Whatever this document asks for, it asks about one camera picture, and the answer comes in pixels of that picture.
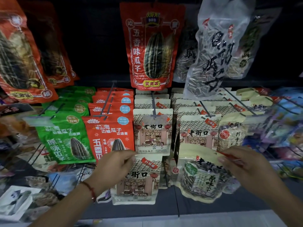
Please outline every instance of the human hand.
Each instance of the human hand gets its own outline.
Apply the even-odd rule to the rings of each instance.
[[[242,160],[243,167],[240,167],[226,157],[218,158],[223,167],[228,169],[245,189],[257,197],[267,200],[288,191],[262,154],[244,146],[232,146],[222,152]]]
[[[123,180],[135,162],[135,151],[115,150],[100,158],[93,174],[85,180],[96,196]]]

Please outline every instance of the red packaging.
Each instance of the red packaging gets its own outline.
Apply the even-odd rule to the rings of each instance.
[[[74,85],[71,65],[62,41],[55,8],[48,1],[18,0],[27,17],[45,75],[54,88]]]
[[[91,114],[91,116],[100,115],[101,110],[104,107],[104,103],[88,103],[88,106],[89,106],[89,113]],[[107,103],[103,110],[103,114],[115,113],[119,115],[125,115],[131,120],[133,120],[134,118],[133,109],[134,107],[132,105],[127,105],[123,103]]]
[[[111,90],[111,87],[98,87],[97,92],[109,92]],[[113,87],[112,91],[118,91],[118,92],[134,92],[133,89],[129,88],[121,88],[121,87]]]
[[[95,94],[96,96],[108,96],[108,92],[103,92],[103,91],[99,91],[96,92]],[[134,92],[116,92],[113,91],[110,93],[111,96],[133,96],[134,97]]]
[[[184,13],[177,4],[120,3],[132,87],[171,87]]]
[[[120,115],[82,117],[93,155],[98,160],[112,150],[134,150],[134,128],[132,121]]]
[[[92,96],[94,103],[105,103],[108,95],[97,95]],[[108,99],[108,103],[127,103],[134,105],[134,97],[133,96],[110,96]]]
[[[16,0],[0,0],[0,86],[21,103],[58,99],[40,63],[39,50]]]

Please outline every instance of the red string bracelet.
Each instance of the red string bracelet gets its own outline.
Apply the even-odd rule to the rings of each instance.
[[[91,187],[91,186],[90,186],[88,183],[86,183],[86,182],[80,182],[80,183],[86,185],[86,187],[91,191],[91,193],[92,193],[92,200],[93,200],[94,203],[96,203],[97,197],[96,197],[96,194],[95,194],[95,192],[94,192],[94,188]]]

